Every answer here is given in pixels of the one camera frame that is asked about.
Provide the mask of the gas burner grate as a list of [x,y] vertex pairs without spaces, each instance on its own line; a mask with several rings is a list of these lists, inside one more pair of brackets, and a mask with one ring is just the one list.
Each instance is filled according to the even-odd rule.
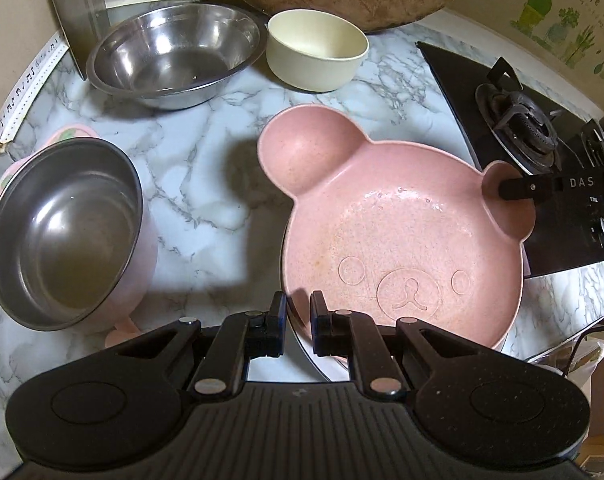
[[580,129],[579,137],[590,165],[594,168],[604,167],[604,131],[600,124],[590,119]]
[[486,79],[475,90],[475,102],[515,165],[526,174],[560,171],[558,133],[547,114],[524,92],[514,68],[498,58]]

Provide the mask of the cream plastic bowl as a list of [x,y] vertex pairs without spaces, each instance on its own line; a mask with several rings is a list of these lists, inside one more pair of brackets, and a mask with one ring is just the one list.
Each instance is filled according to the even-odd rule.
[[279,12],[267,23],[266,61],[290,87],[329,92],[351,81],[369,51],[367,36],[339,16],[311,9]]

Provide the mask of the stainless steel bowl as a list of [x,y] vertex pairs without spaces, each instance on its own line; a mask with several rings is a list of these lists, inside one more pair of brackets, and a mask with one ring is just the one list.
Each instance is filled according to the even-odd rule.
[[86,76],[98,90],[153,110],[184,110],[221,93],[264,53],[268,32],[253,13],[189,2],[117,24],[90,52]]

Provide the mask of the pink bear-shaped plate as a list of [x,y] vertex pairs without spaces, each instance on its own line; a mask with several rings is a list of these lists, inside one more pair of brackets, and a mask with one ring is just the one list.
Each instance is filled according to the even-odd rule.
[[507,162],[477,169],[439,148],[375,141],[334,108],[304,104],[267,122],[259,163],[293,203],[281,283],[294,327],[309,300],[392,326],[412,316],[497,349],[518,314],[531,200],[504,200]]

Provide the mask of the pink bowl with steel liner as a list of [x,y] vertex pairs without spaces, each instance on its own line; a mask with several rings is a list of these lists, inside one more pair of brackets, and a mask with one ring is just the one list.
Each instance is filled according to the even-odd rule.
[[20,325],[137,337],[156,264],[138,172],[92,129],[59,130],[0,180],[0,307]]

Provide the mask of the black gas stove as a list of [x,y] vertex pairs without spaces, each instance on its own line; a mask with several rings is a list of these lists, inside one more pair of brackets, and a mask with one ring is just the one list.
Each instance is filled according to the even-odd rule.
[[509,162],[525,177],[560,174],[567,190],[537,204],[524,247],[530,275],[604,261],[604,132],[521,84],[498,58],[487,67],[421,42],[475,166]]

